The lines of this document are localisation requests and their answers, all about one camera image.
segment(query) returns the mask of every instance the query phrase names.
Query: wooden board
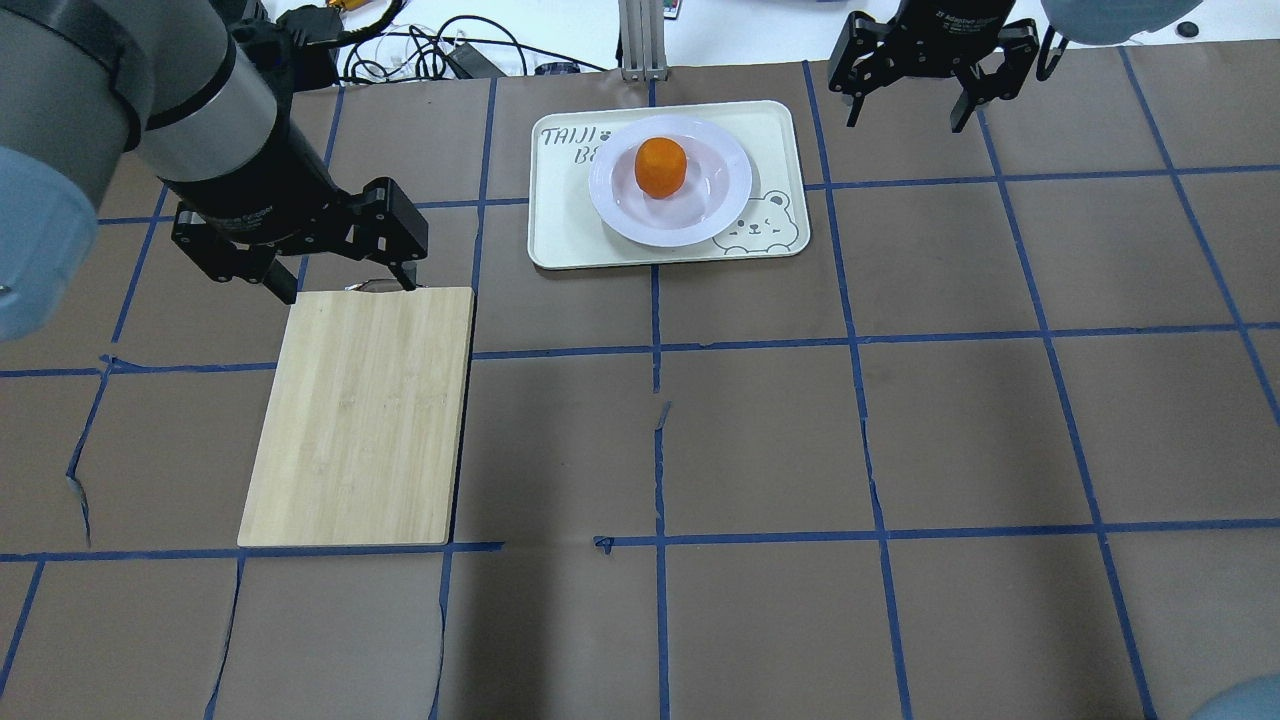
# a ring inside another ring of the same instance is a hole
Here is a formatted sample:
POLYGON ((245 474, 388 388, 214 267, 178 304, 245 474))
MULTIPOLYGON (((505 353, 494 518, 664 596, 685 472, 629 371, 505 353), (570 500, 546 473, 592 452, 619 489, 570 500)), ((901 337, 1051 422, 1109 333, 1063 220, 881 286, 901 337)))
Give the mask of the wooden board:
POLYGON ((472 299, 470 288, 298 295, 241 546, 448 542, 472 299))

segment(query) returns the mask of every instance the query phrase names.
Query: orange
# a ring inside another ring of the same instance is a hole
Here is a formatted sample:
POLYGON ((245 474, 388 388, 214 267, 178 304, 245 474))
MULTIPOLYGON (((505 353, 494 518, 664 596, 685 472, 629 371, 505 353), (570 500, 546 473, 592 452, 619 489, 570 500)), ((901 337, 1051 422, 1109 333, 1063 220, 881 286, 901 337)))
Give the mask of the orange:
POLYGON ((652 197, 669 197, 685 184, 689 158, 668 137, 650 137, 636 151, 636 184, 652 197))

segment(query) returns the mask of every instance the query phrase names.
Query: tray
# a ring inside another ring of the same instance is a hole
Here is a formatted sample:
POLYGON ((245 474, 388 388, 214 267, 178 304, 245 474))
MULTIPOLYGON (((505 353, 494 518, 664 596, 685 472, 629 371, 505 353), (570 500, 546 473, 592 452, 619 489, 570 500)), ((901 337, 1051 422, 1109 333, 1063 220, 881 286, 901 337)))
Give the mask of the tray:
POLYGON ((786 258, 809 245, 800 156, 791 111, 781 102, 751 100, 634 110, 557 113, 534 124, 529 170, 529 258, 549 270, 657 263, 786 258), (586 178, 600 143, 618 128, 649 115, 692 115, 724 128, 746 149, 755 179, 737 220, 716 237, 684 247, 648 247, 600 220, 586 178), (785 233, 751 234, 751 225, 785 233))

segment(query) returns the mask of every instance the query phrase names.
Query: bear drawing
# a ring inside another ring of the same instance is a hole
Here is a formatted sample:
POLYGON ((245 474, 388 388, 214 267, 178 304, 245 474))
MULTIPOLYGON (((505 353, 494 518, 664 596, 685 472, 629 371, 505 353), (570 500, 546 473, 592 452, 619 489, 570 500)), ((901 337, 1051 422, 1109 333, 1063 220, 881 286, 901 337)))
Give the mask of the bear drawing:
POLYGON ((724 255, 786 252, 800 237, 790 208, 791 199, 777 190, 749 197, 742 214, 712 240, 724 255))

